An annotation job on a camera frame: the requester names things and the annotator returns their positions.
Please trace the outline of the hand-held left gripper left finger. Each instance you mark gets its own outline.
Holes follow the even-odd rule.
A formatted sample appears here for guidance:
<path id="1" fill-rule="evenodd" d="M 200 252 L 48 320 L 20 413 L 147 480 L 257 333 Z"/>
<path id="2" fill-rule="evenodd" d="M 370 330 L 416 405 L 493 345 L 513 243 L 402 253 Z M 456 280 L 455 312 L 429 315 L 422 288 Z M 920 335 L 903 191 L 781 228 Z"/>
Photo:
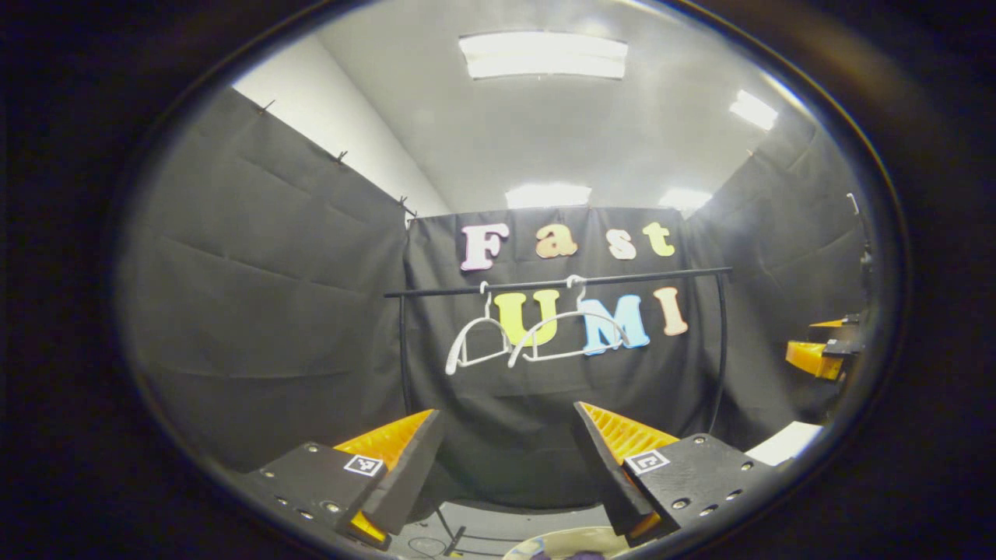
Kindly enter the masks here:
<path id="1" fill-rule="evenodd" d="M 338 439 L 304 439 L 238 469 L 239 493 L 323 548 L 385 551 L 409 523 L 444 442 L 427 408 Z"/>

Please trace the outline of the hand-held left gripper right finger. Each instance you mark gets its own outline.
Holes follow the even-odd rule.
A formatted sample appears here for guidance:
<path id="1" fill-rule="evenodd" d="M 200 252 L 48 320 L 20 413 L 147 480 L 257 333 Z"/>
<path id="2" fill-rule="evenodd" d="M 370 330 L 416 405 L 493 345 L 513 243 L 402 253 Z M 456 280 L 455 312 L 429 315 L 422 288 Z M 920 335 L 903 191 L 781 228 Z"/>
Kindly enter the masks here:
<path id="1" fill-rule="evenodd" d="M 725 513 L 774 478 L 717 437 L 679 439 L 597 405 L 573 405 L 573 439 L 615 534 L 644 545 Z"/>

